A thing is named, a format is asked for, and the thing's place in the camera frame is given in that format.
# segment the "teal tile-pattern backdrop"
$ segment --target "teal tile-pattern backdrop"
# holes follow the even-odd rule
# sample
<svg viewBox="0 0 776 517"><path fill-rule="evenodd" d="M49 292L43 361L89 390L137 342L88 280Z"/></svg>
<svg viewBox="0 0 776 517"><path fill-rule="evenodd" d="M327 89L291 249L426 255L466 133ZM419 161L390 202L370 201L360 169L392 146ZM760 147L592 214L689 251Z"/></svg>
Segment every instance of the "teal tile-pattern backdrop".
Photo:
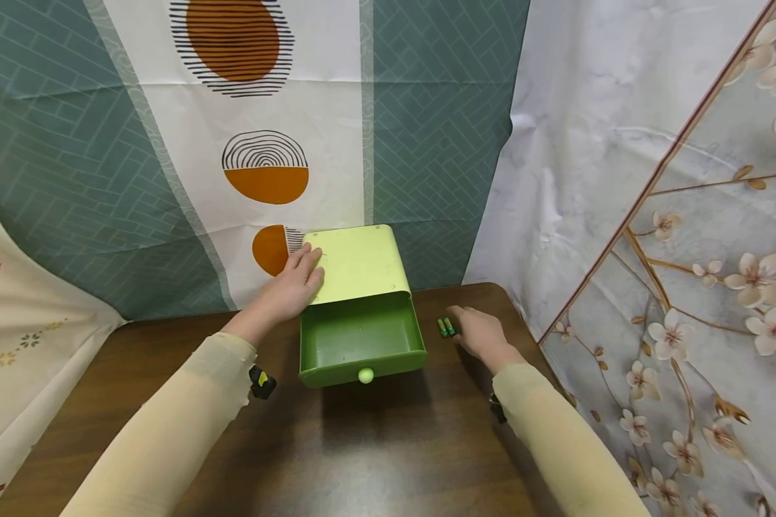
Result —
<svg viewBox="0 0 776 517"><path fill-rule="evenodd" d="M82 0L0 0L0 220L128 319L228 310Z"/></svg>
<svg viewBox="0 0 776 517"><path fill-rule="evenodd" d="M374 0L374 220L414 289L459 284L512 132L528 0Z"/></svg>

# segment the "left hand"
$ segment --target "left hand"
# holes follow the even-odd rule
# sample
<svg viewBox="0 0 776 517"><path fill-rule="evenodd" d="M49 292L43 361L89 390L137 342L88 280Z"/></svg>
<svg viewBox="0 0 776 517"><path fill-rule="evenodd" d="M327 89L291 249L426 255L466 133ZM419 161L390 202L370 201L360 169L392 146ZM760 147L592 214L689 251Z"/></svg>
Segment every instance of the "left hand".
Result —
<svg viewBox="0 0 776 517"><path fill-rule="evenodd" d="M221 328L221 332L258 346L264 334L275 325L301 314L322 287L325 272L316 267L321 256L321 248L311 250L310 243L302 246L288 258L284 271L264 285L257 298Z"/></svg>

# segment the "green storage box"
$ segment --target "green storage box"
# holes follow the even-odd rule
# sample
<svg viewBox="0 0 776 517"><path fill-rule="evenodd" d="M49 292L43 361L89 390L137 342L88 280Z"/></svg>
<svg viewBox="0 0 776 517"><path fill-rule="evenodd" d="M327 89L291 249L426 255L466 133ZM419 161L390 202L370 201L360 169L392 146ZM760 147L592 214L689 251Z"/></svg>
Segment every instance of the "green storage box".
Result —
<svg viewBox="0 0 776 517"><path fill-rule="evenodd" d="M308 388L420 369L428 353L397 241L386 224L310 233L325 283L302 313L300 379Z"/></svg>

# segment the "hand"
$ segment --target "hand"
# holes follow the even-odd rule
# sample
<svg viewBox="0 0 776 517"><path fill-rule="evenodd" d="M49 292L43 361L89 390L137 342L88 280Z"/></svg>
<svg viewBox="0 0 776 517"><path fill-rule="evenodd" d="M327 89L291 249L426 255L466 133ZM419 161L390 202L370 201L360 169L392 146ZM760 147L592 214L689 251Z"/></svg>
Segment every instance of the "hand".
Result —
<svg viewBox="0 0 776 517"><path fill-rule="evenodd" d="M316 296L325 271L316 267L322 249L310 249L310 243L291 255L284 270L268 282L251 304L232 317L221 332L245 339L253 346L264 334L281 322L296 317Z"/></svg>
<svg viewBox="0 0 776 517"><path fill-rule="evenodd" d="M454 342L481 360L493 376L509 364L526 363L523 355L507 342L503 326L496 317L458 305L446 311L457 320L462 331L454 336Z"/></svg>

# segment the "green battery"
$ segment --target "green battery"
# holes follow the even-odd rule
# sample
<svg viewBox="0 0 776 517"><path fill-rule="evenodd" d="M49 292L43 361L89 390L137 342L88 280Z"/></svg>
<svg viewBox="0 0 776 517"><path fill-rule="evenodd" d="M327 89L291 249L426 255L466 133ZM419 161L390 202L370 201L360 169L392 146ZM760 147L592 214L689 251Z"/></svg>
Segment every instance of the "green battery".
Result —
<svg viewBox="0 0 776 517"><path fill-rule="evenodd" d="M448 337L448 331L442 319L437 320L437 326L440 328L440 336Z"/></svg>
<svg viewBox="0 0 776 517"><path fill-rule="evenodd" d="M454 334L456 334L457 332L454 331L454 327L452 327L451 321L449 321L448 318L444 319L443 321L445 323L445 327L448 329L448 335L454 336Z"/></svg>

